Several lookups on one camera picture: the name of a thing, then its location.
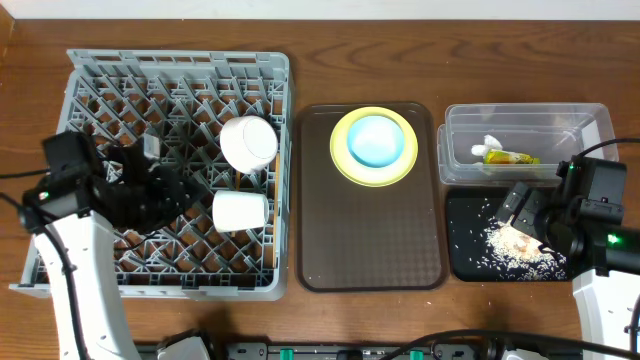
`white cup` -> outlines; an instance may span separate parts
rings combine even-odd
[[[265,168],[278,152],[278,138],[268,122],[257,116],[227,121],[220,132],[220,148],[229,165],[245,174]]]
[[[263,227],[269,220],[269,200],[262,194],[218,190],[211,208],[217,232]]]

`dish rack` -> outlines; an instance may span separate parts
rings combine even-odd
[[[75,70],[67,84],[57,133],[81,131],[106,139],[98,142],[101,154],[111,142],[127,145],[149,133],[161,139],[161,165],[209,189],[207,196],[142,246],[115,252],[121,295],[234,301],[280,298],[287,280],[293,123],[288,58],[267,52],[68,50],[67,54]],[[279,141],[277,166],[274,160],[259,173],[238,174],[222,156],[223,124],[244,115],[260,116],[273,126]],[[109,181],[118,178],[119,164],[105,163],[105,167]],[[265,194],[268,223],[262,229],[217,233],[211,218],[217,190]],[[114,231],[114,247],[138,243],[146,235]],[[46,269],[33,241],[21,283],[10,288],[49,296]]]

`wooden table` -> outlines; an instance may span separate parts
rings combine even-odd
[[[639,23],[17,21],[0,74],[0,172],[45,166],[40,141],[56,129],[72,71],[67,48],[281,51],[294,69],[296,112],[411,100],[437,126],[456,103],[600,102],[618,137],[640,136]],[[620,146],[620,159],[629,166],[625,224],[640,227],[640,147]],[[36,180],[1,189],[19,198]],[[0,354],[56,358],[51,301],[7,290],[29,243],[14,210],[2,204],[0,214]],[[580,336],[570,283],[450,278],[432,292],[318,295],[298,284],[293,266],[290,256],[288,290],[276,302],[125,300],[133,336],[157,342],[192,327],[280,342],[401,343],[458,328]]]

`white backdrop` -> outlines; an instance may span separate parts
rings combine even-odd
[[[640,0],[0,0],[16,19],[640,20]]]

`yellow wrapper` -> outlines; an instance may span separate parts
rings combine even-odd
[[[540,159],[531,155],[514,153],[503,150],[489,150],[484,156],[484,163],[490,165],[498,164],[540,164]]]

